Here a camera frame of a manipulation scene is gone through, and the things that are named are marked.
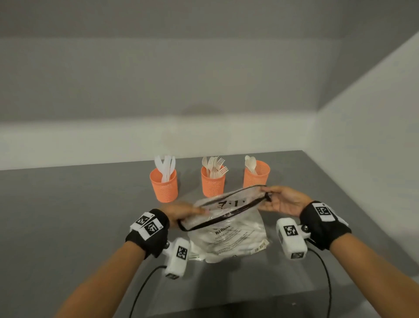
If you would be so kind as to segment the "person's right hand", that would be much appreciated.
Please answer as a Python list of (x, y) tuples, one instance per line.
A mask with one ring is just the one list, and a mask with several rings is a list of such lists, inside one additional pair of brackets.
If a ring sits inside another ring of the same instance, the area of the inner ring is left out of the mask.
[(299, 218), (301, 212), (313, 202), (308, 195), (287, 187), (286, 193), (271, 194), (271, 201), (265, 201), (258, 207), (260, 211), (269, 211)]

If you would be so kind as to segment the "person's left hand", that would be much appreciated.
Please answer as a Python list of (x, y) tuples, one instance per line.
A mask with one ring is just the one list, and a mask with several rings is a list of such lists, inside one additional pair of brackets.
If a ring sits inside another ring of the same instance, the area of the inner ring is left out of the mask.
[(169, 219), (170, 227), (178, 227), (178, 220), (184, 220), (184, 202), (176, 201), (168, 204), (163, 204), (158, 209), (162, 211)]

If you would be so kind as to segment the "clear pouch with black trim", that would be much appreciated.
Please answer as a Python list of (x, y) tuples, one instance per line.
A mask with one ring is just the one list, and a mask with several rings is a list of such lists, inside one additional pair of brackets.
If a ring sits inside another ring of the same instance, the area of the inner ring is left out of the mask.
[(228, 221), (249, 210), (257, 209), (261, 203), (271, 202), (271, 194), (263, 191), (262, 188), (264, 185), (254, 185), (200, 199), (193, 206), (208, 211), (207, 214), (178, 220), (178, 227), (184, 232), (200, 230)]

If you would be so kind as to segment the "person's left forearm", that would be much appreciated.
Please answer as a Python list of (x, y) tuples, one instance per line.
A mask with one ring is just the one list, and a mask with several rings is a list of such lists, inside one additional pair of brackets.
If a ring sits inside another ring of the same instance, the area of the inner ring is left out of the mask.
[(139, 246), (125, 242), (76, 288), (54, 318), (112, 318), (144, 256)]

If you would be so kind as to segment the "person's right forearm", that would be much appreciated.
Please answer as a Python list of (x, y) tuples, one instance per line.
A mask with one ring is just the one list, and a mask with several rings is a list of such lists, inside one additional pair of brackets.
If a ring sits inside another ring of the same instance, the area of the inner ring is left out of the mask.
[(419, 284), (352, 234), (329, 248), (381, 318), (419, 318)]

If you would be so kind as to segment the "orange mesh cup with spoons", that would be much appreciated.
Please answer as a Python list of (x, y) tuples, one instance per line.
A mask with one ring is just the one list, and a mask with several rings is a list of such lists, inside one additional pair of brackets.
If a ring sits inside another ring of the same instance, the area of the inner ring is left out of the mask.
[(257, 160), (256, 167), (258, 175), (250, 173), (250, 171), (245, 167), (243, 187), (246, 188), (254, 185), (266, 185), (270, 170), (270, 166), (267, 163), (259, 160)]

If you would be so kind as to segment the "orange mesh cup with forks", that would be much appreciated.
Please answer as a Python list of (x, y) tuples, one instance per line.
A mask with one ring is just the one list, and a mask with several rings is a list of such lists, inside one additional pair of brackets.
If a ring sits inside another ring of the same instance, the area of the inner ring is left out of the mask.
[(202, 193), (205, 197), (215, 197), (224, 193), (225, 175), (220, 178), (207, 177), (205, 167), (201, 168)]

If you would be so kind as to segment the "orange mesh cup with knives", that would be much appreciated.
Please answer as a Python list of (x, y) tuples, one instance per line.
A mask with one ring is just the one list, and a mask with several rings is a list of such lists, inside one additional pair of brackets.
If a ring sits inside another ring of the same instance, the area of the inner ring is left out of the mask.
[(157, 168), (152, 170), (149, 175), (156, 199), (161, 203), (173, 202), (179, 194), (177, 171), (173, 171), (168, 182), (161, 182), (162, 176), (162, 173)]

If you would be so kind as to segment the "white plastic bag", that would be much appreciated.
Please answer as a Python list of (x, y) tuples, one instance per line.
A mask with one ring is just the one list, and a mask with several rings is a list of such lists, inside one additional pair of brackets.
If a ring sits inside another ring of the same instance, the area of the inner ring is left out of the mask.
[(218, 263), (224, 259), (250, 256), (265, 250), (270, 242), (257, 209), (188, 233), (190, 261)]

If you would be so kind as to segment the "bunch of wooden forks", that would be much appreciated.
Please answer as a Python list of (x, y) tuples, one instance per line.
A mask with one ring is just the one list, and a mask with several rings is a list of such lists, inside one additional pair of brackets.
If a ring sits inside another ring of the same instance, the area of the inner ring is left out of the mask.
[(218, 179), (224, 177), (229, 171), (228, 167), (224, 165), (225, 159), (222, 157), (210, 157), (209, 159), (205, 156), (202, 158), (202, 166), (204, 168), (204, 175), (207, 178)]

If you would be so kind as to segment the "black left wristband with markers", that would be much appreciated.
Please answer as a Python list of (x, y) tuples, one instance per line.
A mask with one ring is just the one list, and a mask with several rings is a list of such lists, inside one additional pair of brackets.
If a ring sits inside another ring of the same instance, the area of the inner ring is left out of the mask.
[(125, 241), (140, 247), (145, 253), (144, 259), (150, 255), (157, 258), (167, 244), (169, 227), (170, 220), (166, 214), (159, 209), (152, 209), (130, 225)]

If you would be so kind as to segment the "black wristband with markers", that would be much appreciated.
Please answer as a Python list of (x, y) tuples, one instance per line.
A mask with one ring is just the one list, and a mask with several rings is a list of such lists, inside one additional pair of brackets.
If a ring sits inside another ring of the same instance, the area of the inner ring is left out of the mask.
[(330, 206), (316, 200), (302, 210), (299, 218), (301, 225), (308, 228), (311, 243), (321, 251), (329, 250), (336, 239), (352, 233)]
[(152, 209), (130, 225), (125, 241), (140, 247), (145, 253), (144, 259), (150, 255), (157, 258), (167, 244), (169, 227), (170, 220), (166, 214), (159, 209)]

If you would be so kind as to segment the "black right wristband with markers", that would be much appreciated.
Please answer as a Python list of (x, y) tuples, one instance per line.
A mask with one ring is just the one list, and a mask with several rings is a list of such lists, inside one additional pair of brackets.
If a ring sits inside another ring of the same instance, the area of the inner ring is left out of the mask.
[(316, 200), (302, 210), (299, 218), (301, 225), (308, 228), (311, 243), (321, 251), (329, 250), (336, 239), (352, 233), (330, 206)]

